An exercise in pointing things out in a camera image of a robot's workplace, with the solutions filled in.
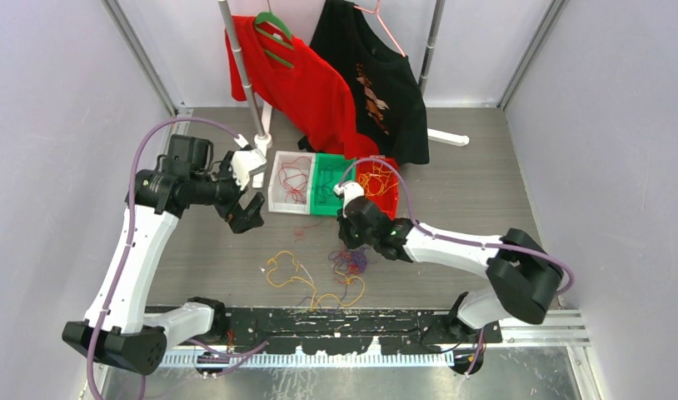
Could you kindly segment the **metal clothes rack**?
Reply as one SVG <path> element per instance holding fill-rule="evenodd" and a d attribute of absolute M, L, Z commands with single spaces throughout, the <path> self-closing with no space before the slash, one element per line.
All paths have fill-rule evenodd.
<path fill-rule="evenodd" d="M 230 48 L 232 51 L 233 60 L 237 66 L 238 76 L 241 80 L 241 87 L 244 92 L 247 105 L 251 112 L 253 126 L 256 135 L 254 137 L 254 144 L 256 147 L 267 155 L 267 150 L 272 147 L 272 135 L 269 132 L 271 127 L 273 107 L 269 104 L 263 103 L 258 107 L 255 93 L 252 84 L 247 76 L 247 70 L 243 62 L 242 47 L 238 42 L 235 25 L 233 22 L 232 12 L 228 1 L 217 1 L 220 9 L 222 20 L 224 22 Z M 418 85 L 421 92 L 425 91 L 428 73 L 431 66 L 433 50 L 436 47 L 436 35 L 438 34 L 441 24 L 441 18 L 444 11 L 446 1 L 436 1 L 431 18 L 431 26 L 426 42 L 425 54 L 421 66 L 421 71 L 418 76 Z M 428 138 L 438 143 L 445 143 L 456 147 L 464 147 L 468 145 L 471 139 L 466 135 L 456 133 L 444 132 L 437 129 L 428 128 Z M 263 188 L 264 186 L 264 172 L 256 175 L 252 181 L 253 188 Z"/>

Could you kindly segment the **green plastic bin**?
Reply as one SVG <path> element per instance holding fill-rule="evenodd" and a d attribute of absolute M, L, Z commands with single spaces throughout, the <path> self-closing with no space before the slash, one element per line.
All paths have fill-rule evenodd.
<path fill-rule="evenodd" d="M 347 160 L 342 155 L 316 154 L 310 193 L 311 215 L 331 217 L 337 215 L 342 200 L 335 195 L 333 188 L 352 163 L 352 160 Z"/>

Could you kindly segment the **red plastic bin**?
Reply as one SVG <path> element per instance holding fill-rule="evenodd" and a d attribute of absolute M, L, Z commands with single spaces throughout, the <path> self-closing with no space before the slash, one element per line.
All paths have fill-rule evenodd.
<path fill-rule="evenodd" d="M 373 201 L 389 218 L 396 217 L 399 203 L 399 182 L 396 174 L 380 162 L 363 162 L 356 167 L 355 181 L 366 197 Z"/>

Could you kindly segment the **green clothes hanger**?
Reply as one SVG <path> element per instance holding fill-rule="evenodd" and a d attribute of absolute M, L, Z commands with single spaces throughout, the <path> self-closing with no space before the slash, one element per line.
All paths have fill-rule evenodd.
<path fill-rule="evenodd" d="M 263 37 L 279 44 L 288 50 L 293 50 L 293 36 L 287 25 L 273 12 L 266 11 L 258 13 L 253 19 L 254 29 Z M 263 48 L 265 55 L 280 65 L 293 69 L 291 62 L 275 54 L 271 49 Z"/>

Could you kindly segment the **red t-shirt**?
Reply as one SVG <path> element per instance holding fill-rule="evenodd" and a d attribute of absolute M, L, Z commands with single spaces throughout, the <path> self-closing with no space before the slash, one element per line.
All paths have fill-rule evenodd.
<path fill-rule="evenodd" d="M 299 37 L 293 50 L 263 37 L 254 29 L 254 17 L 233 18 L 247 76 L 256 93 L 303 133 L 303 148 L 341 154 L 347 159 L 378 154 L 378 146 L 357 131 L 356 107 L 341 75 Z M 263 48 L 293 64 L 286 68 L 267 57 Z"/>

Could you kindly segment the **pink clothes hanger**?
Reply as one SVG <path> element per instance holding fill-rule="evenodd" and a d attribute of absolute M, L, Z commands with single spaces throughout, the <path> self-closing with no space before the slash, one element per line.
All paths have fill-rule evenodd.
<path fill-rule="evenodd" d="M 384 21 L 381 15 L 381 0 L 376 0 L 373 8 L 362 7 L 360 5 L 354 5 L 353 8 L 362 13 L 373 15 L 378 21 L 379 25 L 381 26 L 381 29 L 384 31 L 389 41 L 392 43 L 396 52 L 399 53 L 403 58 L 406 58 L 405 51 L 401 47 L 400 43 L 396 40 L 395 36 L 392 34 L 390 28 L 386 25 L 386 22 Z"/>

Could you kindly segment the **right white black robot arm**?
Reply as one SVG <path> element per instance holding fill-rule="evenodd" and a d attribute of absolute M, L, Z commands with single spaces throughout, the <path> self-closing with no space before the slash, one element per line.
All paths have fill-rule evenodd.
<path fill-rule="evenodd" d="M 522 230 L 478 237 L 436 229 L 409 218 L 390 218 L 366 197 L 346 201 L 337 213 L 347 248 L 373 248 L 385 259 L 435 263 L 485 278 L 489 285 L 459 295 L 443 323 L 458 342 L 503 318 L 543 322 L 564 287 L 566 269 Z"/>

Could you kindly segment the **black printed t-shirt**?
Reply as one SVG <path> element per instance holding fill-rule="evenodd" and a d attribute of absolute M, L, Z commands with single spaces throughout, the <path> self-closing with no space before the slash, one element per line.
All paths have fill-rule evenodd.
<path fill-rule="evenodd" d="M 348 1 L 326 1 L 310 48 L 344 79 L 355 104 L 349 158 L 430 161 L 426 106 L 407 57 L 391 50 Z"/>

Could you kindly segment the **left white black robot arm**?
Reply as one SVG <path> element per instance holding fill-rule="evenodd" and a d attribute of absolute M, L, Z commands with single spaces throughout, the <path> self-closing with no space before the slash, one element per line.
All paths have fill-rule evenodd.
<path fill-rule="evenodd" d="M 230 329 L 225 304 L 191 297 L 156 317 L 145 315 L 152 280 L 167 242 L 192 205 L 212 206 L 233 233 L 259 228 L 265 198 L 240 201 L 267 160 L 244 139 L 239 149 L 211 162 L 208 139 L 175 135 L 154 169 L 134 177 L 132 206 L 124 212 L 117 249 L 107 275 L 81 322 L 67 322 L 62 340 L 95 363 L 143 376 L 152 374 L 165 352 L 191 339 L 223 341 Z"/>

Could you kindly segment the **white plastic bin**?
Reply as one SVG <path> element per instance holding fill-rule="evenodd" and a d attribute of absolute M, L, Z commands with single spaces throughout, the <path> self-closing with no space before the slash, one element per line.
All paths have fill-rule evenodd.
<path fill-rule="evenodd" d="M 271 213 L 310 214 L 315 153 L 276 151 L 267 189 Z"/>

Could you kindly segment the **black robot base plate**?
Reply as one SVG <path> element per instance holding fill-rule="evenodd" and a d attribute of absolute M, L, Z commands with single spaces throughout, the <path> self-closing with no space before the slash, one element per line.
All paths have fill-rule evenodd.
<path fill-rule="evenodd" d="M 448 311 L 432 309 L 232 307 L 224 333 L 195 339 L 208 346 L 230 344 L 238 353 L 265 342 L 265 354 L 299 350 L 327 356 L 368 353 L 372 344 L 381 355 L 446 353 L 457 344 L 475 344 L 477 337 L 458 334 L 449 317 Z"/>

